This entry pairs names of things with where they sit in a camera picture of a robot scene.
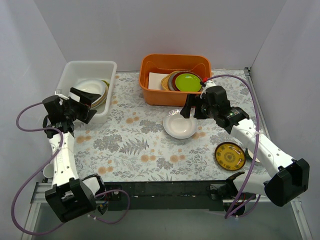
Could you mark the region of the large white paper plate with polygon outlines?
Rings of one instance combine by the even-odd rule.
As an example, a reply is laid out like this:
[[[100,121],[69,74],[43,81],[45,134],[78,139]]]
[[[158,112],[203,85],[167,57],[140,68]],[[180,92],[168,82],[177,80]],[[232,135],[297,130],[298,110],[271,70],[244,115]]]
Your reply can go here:
[[[106,85],[100,79],[86,79],[86,80],[83,80],[83,81],[80,81],[79,83],[77,83],[74,86],[74,88],[81,90],[81,91],[84,91],[84,92],[87,92],[87,93],[99,94],[102,97],[105,90],[106,90]],[[97,99],[95,102],[93,102],[93,104],[91,105],[92,109],[96,108],[95,105],[97,104],[99,99]]]

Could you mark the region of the small white paper plate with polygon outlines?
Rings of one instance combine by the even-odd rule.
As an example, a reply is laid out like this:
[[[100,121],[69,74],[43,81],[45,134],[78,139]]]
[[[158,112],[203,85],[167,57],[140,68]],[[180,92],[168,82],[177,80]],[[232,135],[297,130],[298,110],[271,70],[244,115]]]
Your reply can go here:
[[[184,118],[180,109],[173,109],[163,118],[163,128],[173,138],[187,139],[196,133],[198,122],[192,114]]]

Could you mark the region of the white watermelon pattern plate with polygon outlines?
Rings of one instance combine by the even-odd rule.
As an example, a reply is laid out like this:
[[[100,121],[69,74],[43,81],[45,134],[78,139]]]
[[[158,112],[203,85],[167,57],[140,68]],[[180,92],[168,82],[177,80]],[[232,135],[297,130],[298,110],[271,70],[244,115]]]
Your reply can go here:
[[[102,105],[107,100],[108,91],[109,91],[109,85],[110,84],[105,80],[102,80],[102,82],[104,82],[104,84],[105,84],[105,91],[104,91],[102,97],[96,103],[95,107],[98,107],[98,106]]]

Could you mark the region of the yellow brown ornate plate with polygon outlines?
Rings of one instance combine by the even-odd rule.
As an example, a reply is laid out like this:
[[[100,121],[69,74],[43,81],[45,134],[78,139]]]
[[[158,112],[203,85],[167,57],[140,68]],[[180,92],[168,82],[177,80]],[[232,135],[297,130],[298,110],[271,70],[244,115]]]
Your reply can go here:
[[[246,163],[244,150],[232,142],[219,144],[214,151],[214,159],[220,167],[230,172],[242,169]]]

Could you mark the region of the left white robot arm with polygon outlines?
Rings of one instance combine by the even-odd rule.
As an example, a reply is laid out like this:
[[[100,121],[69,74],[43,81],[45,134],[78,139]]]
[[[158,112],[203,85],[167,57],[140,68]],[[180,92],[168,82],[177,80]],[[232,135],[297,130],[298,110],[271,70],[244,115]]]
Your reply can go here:
[[[99,98],[72,87],[68,96],[55,94],[42,101],[47,111],[43,127],[54,156],[52,185],[45,199],[63,223],[94,211],[96,200],[107,193],[98,174],[79,178],[74,155],[74,121],[89,123],[97,112],[91,105]]]

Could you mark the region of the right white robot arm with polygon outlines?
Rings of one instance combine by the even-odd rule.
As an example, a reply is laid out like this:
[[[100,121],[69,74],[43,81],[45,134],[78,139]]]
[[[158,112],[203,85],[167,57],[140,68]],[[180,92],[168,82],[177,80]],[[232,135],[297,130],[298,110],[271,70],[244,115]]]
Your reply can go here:
[[[227,195],[237,199],[243,193],[263,195],[278,207],[282,207],[309,186],[310,165],[301,158],[294,159],[280,150],[268,137],[259,133],[258,124],[240,107],[233,107],[222,86],[205,88],[202,94],[188,94],[180,114],[188,119],[191,109],[198,120],[214,119],[216,124],[240,141],[267,170],[267,178],[248,175],[229,177]]]

